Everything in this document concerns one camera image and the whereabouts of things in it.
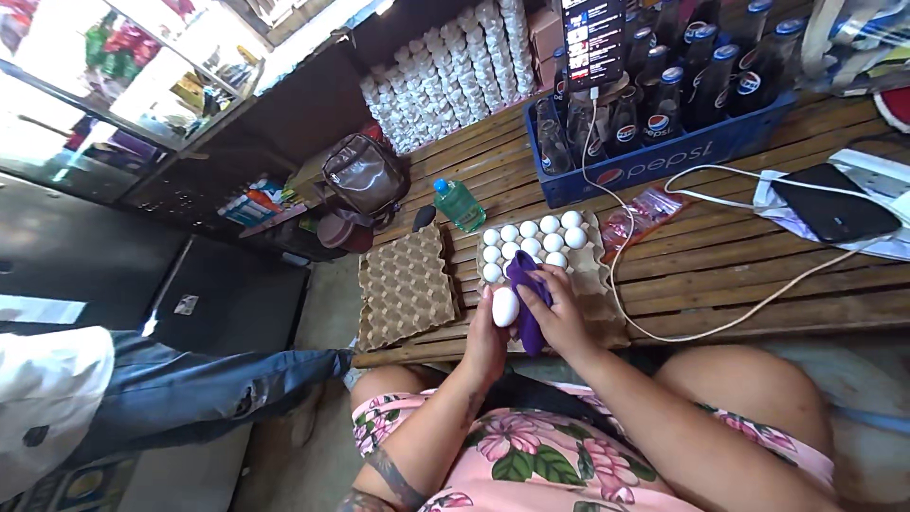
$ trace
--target brown bag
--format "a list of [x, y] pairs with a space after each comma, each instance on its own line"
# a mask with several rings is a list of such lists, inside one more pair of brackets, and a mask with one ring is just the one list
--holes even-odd
[[326, 201], [333, 213], [370, 228], [383, 227], [399, 210], [398, 200], [410, 188], [409, 173], [401, 160], [376, 140], [363, 134], [348, 135], [329, 153], [322, 166], [325, 181], [316, 184], [325, 199], [328, 185], [344, 201]]

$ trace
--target denim pants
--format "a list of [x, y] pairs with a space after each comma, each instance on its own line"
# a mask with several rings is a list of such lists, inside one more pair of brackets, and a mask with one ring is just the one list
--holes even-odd
[[120, 452], [206, 443], [239, 425], [284, 415], [313, 384], [341, 377], [347, 350], [180, 352], [135, 332], [112, 332], [114, 372], [82, 443], [64, 468]]

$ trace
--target white shirt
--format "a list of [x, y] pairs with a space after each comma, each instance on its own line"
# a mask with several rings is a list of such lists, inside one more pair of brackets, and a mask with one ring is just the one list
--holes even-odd
[[0, 503], [76, 449], [113, 372], [114, 344], [102, 327], [0, 334]]

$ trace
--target pepsi crate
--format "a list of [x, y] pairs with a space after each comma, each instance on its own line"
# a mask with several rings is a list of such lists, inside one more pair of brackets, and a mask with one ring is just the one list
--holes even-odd
[[[553, 96], [546, 98], [553, 101]], [[737, 159], [763, 151], [771, 132], [793, 107], [796, 94], [787, 91], [768, 107], [738, 118], [727, 118], [707, 128], [642, 147], [615, 159], [587, 166], [588, 177], [610, 190], [622, 190], [641, 183], [665, 178], [702, 164]], [[605, 194], [585, 181], [575, 169], [557, 176], [544, 174], [540, 148], [537, 143], [537, 110], [535, 102], [524, 109], [525, 126], [531, 137], [531, 150], [537, 166], [537, 180], [550, 208], [588, 200]]]

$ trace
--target phone screen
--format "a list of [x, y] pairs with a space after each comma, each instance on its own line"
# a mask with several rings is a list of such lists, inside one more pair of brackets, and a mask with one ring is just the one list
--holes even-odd
[[622, 77], [624, 0], [561, 0], [562, 27], [572, 91]]

